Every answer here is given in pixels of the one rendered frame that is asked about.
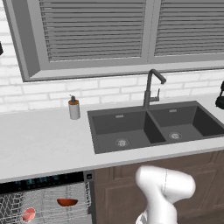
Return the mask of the brown cupboard door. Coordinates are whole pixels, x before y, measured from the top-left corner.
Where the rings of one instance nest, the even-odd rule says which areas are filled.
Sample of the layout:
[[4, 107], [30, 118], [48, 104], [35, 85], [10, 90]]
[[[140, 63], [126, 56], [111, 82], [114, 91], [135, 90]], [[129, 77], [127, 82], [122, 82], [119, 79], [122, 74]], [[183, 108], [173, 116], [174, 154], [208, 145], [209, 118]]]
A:
[[[186, 172], [195, 194], [175, 204], [178, 224], [224, 224], [224, 150], [148, 161], [147, 165]], [[136, 185], [141, 164], [101, 168], [94, 172], [97, 224], [135, 224], [146, 199]]]

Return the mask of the black dishwasher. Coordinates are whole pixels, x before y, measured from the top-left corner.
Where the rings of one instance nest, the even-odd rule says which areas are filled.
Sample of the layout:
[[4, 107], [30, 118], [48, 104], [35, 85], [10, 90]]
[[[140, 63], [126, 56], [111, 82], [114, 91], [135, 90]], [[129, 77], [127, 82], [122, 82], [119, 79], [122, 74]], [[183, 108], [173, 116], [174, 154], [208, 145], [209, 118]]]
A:
[[92, 216], [92, 224], [96, 224], [95, 181], [93, 171], [77, 171], [41, 178], [29, 178], [8, 183], [0, 183], [0, 196], [10, 193], [23, 193], [80, 183], [84, 183], [86, 186], [87, 196], [91, 199], [91, 206], [88, 208], [88, 213]]

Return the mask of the brown bowl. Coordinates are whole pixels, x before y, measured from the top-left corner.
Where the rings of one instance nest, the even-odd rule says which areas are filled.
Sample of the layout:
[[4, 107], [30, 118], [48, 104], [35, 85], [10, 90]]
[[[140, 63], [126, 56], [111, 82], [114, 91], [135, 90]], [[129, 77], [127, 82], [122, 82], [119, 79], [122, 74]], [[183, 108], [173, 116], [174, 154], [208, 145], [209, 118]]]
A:
[[62, 207], [75, 206], [78, 203], [77, 199], [57, 199], [57, 202]]

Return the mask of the red cup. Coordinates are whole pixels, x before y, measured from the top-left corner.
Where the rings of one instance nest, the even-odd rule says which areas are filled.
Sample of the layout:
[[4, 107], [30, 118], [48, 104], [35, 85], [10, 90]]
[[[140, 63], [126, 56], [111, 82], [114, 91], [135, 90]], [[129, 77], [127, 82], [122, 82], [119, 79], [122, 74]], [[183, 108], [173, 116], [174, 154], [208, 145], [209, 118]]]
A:
[[22, 220], [24, 222], [32, 221], [35, 218], [35, 209], [33, 207], [28, 207], [24, 212], [22, 216]]

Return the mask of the grey soap dispenser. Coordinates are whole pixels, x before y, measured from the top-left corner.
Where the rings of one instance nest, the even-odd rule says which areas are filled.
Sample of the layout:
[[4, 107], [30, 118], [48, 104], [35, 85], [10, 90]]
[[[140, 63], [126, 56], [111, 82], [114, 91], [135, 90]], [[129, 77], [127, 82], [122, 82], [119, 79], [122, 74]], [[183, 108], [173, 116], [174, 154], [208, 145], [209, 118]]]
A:
[[69, 114], [70, 118], [72, 120], [77, 120], [81, 117], [81, 112], [80, 112], [80, 103], [79, 101], [75, 98], [74, 95], [71, 95], [71, 100], [68, 102], [69, 106]]

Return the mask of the dark grey double sink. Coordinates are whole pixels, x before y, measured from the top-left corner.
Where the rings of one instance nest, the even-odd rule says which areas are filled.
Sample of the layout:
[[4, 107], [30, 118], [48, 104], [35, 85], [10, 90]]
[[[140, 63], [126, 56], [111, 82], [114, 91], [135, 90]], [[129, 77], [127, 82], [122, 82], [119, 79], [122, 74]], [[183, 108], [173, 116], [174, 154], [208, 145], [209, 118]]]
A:
[[224, 137], [224, 123], [197, 101], [87, 113], [94, 152], [126, 151]]

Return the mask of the dark grey tap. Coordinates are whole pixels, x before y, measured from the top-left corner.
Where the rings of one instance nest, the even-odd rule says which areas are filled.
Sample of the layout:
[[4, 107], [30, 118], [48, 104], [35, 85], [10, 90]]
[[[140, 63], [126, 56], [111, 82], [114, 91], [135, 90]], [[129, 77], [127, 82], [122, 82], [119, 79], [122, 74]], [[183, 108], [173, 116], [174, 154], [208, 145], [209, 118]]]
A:
[[143, 98], [143, 107], [147, 109], [150, 106], [151, 102], [158, 102], [159, 101], [159, 94], [160, 90], [157, 91], [157, 95], [155, 97], [151, 96], [151, 80], [152, 75], [155, 75], [161, 82], [162, 85], [166, 83], [166, 78], [156, 69], [151, 69], [148, 73], [146, 89], [144, 91], [144, 98]]

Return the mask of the grey window with blinds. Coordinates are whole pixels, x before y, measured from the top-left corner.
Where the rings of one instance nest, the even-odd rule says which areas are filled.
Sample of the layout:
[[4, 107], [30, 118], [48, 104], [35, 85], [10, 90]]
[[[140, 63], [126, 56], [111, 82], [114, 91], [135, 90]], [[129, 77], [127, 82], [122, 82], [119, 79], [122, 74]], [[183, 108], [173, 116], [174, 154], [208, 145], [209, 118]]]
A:
[[2, 0], [22, 79], [224, 68], [224, 0]]

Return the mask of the black appliance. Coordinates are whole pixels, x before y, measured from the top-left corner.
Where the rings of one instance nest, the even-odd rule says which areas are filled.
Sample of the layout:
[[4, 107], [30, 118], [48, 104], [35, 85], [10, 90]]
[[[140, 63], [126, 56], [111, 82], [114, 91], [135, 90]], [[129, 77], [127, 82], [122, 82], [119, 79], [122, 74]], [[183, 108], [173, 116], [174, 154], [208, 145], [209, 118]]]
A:
[[222, 95], [223, 92], [224, 92], [224, 81], [220, 86], [220, 95], [217, 97], [215, 101], [215, 106], [220, 109], [224, 109], [224, 96]]

